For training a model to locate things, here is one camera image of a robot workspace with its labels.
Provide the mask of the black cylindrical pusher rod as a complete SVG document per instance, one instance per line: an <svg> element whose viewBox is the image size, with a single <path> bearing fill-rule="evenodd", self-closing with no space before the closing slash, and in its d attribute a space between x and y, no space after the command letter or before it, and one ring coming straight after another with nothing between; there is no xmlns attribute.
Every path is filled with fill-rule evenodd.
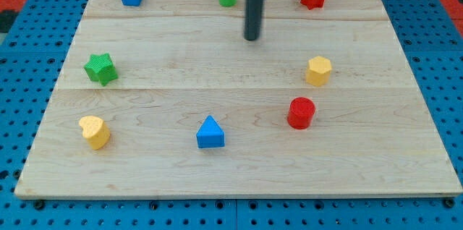
<svg viewBox="0 0 463 230"><path fill-rule="evenodd" d="M256 41L260 37L264 0L245 0L244 38Z"/></svg>

